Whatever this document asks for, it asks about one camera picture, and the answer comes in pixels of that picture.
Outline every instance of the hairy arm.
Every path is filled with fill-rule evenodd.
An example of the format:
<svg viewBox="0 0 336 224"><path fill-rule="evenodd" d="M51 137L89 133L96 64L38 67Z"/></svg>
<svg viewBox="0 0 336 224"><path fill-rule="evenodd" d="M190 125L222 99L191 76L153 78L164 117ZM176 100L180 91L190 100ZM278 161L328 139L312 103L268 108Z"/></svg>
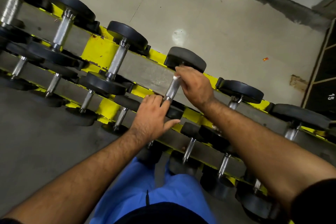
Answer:
<svg viewBox="0 0 336 224"><path fill-rule="evenodd" d="M169 102L146 96L122 137L47 184L4 218L24 224L84 223L116 176L148 142L179 120L164 123Z"/></svg>
<svg viewBox="0 0 336 224"><path fill-rule="evenodd" d="M221 130L246 166L286 209L305 188L336 178L336 168L328 162L215 99L203 74L190 67L177 67L176 71L189 101Z"/></svg>

